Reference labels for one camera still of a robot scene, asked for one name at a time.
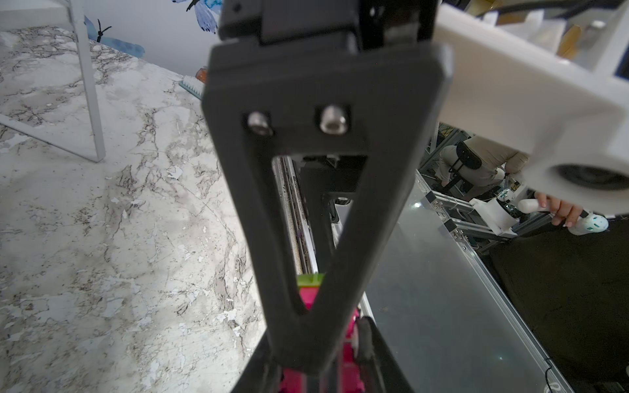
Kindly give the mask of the pink toy car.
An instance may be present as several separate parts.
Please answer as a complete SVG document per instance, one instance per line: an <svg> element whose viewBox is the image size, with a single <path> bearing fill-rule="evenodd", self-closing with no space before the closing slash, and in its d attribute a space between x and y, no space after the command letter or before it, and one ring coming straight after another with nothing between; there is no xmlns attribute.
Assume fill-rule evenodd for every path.
<svg viewBox="0 0 629 393"><path fill-rule="evenodd" d="M296 276L306 308L285 329L277 392L365 392L356 356L359 349L360 293L339 272Z"/></svg>

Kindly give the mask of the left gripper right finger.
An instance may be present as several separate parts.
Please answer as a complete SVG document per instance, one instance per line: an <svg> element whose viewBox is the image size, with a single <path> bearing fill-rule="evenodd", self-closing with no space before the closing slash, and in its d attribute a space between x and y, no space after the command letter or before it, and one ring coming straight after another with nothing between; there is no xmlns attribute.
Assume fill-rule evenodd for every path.
<svg viewBox="0 0 629 393"><path fill-rule="evenodd" d="M355 363L365 392L413 392L373 319L359 318L355 333Z"/></svg>

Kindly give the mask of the person hand in background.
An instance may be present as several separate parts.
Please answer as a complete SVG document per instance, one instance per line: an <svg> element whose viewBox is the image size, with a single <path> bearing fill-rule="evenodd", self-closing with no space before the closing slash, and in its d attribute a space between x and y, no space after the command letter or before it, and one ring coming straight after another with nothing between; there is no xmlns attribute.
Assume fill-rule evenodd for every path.
<svg viewBox="0 0 629 393"><path fill-rule="evenodd" d="M573 227L583 213L581 206L575 205L568 201L561 200L545 193L535 192L540 207L546 208L553 215L551 223L553 226L564 226L565 228Z"/></svg>

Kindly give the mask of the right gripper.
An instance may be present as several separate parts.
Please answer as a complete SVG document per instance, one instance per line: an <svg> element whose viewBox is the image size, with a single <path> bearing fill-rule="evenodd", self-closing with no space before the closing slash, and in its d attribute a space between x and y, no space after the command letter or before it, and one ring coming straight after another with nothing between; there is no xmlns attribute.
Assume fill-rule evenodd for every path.
<svg viewBox="0 0 629 393"><path fill-rule="evenodd" d="M413 42L432 39L436 17L436 1L226 1L218 34L276 44L348 31L360 47L383 47L397 27L409 26Z"/></svg>

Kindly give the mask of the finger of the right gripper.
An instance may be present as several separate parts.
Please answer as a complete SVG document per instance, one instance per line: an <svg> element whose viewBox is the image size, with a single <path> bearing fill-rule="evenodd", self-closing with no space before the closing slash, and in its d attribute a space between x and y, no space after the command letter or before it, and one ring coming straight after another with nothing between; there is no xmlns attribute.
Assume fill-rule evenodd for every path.
<svg viewBox="0 0 629 393"><path fill-rule="evenodd" d="M252 255L275 361L316 375L340 345L410 194L452 80L454 53L423 42L359 52L350 34L211 51L202 109ZM360 169L307 166L310 218L352 200L314 305L296 287L273 160L362 158Z"/></svg>

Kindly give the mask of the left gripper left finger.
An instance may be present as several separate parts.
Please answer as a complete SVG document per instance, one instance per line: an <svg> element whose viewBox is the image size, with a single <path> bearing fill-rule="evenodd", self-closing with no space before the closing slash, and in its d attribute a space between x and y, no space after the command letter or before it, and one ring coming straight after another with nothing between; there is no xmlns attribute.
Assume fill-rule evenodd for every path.
<svg viewBox="0 0 629 393"><path fill-rule="evenodd" d="M277 393L280 365L275 361L266 334L262 336L232 393Z"/></svg>

